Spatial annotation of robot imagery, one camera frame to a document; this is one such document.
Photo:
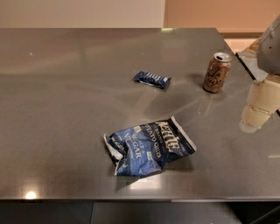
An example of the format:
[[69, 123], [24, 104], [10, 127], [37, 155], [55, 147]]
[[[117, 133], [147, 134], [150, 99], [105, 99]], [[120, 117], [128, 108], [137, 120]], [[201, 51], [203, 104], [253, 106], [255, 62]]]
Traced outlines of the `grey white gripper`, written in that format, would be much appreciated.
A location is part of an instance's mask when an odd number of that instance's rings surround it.
[[[268, 74], [280, 74], [280, 15], [260, 38], [257, 65]], [[245, 133], [259, 130], [280, 109], [280, 78], [255, 80], [242, 111], [240, 128]]]

